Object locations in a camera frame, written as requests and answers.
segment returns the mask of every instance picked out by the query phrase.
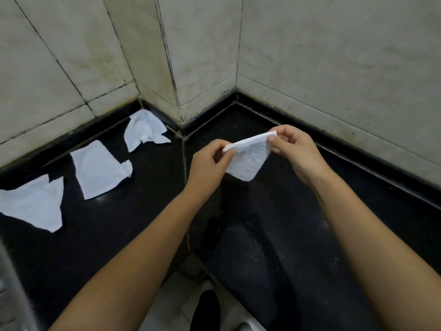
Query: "dark floor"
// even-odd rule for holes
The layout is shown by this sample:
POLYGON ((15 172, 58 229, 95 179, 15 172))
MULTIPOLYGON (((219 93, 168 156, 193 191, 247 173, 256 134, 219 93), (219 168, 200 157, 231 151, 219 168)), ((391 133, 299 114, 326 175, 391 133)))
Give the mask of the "dark floor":
MULTIPOLYGON (((118 161, 129 159, 134 168, 132 177, 110 192, 83 200, 70 156, 33 174, 65 177, 62 229, 51 234, 0 215, 4 243, 43 326, 182 190, 184 160, 188 170, 193 153, 213 139, 235 142, 273 127, 232 105, 191 134, 184 147, 169 131, 171 144, 141 144, 129 154, 126 125, 98 137, 118 161)), ((441 273, 441 212, 330 152, 322 154, 375 214, 441 273)), ((226 176, 189 234, 192 250, 269 331, 379 329, 314 195, 281 157, 271 155, 249 183, 226 176)), ((175 262, 187 253, 184 241, 175 262)))

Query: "hand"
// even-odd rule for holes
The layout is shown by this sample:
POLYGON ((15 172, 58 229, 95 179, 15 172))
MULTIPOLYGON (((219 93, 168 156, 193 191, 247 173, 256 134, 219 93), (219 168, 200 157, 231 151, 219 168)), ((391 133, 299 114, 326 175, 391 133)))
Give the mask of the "hand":
POLYGON ((216 139, 193 155, 185 191, 200 198, 203 202, 208 200, 218 188, 228 165, 233 159, 234 149, 227 151, 222 156, 222 149, 227 144, 230 144, 230 142, 216 139), (215 156, 222 156, 218 163, 214 161, 215 156))
POLYGON ((317 178, 332 172, 306 132, 291 125, 280 125, 270 131, 277 131, 277 137, 268 137, 273 152, 288 158, 295 174, 308 186, 312 187, 317 178))

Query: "white tissue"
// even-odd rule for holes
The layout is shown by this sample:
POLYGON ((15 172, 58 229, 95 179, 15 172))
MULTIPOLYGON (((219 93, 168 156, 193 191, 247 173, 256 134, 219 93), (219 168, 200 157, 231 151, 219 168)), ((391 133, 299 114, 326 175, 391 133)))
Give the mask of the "white tissue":
POLYGON ((99 140, 71 152, 71 156, 85 200, 115 188, 133 171, 129 160, 120 164, 99 140))
POLYGON ((225 146, 223 152, 236 150, 227 173, 243 181, 254 179, 271 152, 271 145, 266 141, 268 136, 277 136, 277 131, 258 134, 225 146))
POLYGON ((49 182, 45 174, 17 189, 0 190, 0 212, 55 232, 63 225, 60 210, 63 189, 62 177, 49 182))
POLYGON ((132 152, 141 142, 155 142, 156 144, 171 143, 171 140, 162 134, 167 131, 164 123, 154 116, 151 111, 141 109, 130 116, 130 122, 124 133, 127 149, 132 152))

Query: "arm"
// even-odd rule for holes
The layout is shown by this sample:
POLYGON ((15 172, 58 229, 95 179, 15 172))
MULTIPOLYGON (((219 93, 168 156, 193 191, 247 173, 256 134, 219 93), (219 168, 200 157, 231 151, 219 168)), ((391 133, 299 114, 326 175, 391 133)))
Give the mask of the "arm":
POLYGON ((51 331, 139 328, 190 222, 219 186, 234 155, 230 150, 214 162, 227 144, 218 139, 195 153, 184 191, 86 283, 51 331))
POLYGON ((311 137, 283 125, 270 143, 314 191, 329 226, 390 330, 441 330, 441 277, 328 166, 311 137))

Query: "person's left hand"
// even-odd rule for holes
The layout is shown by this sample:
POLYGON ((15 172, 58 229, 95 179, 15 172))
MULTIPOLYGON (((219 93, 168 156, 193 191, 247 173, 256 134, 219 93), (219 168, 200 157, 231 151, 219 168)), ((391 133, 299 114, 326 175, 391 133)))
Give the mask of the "person's left hand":
POLYGON ((227 144, 230 144, 230 142, 216 139, 193 155, 190 174, 184 191, 200 198, 203 202, 208 200, 218 188, 228 165, 233 159, 235 150, 231 149, 223 154, 218 163, 214 161, 215 156, 222 155, 222 149, 227 144))

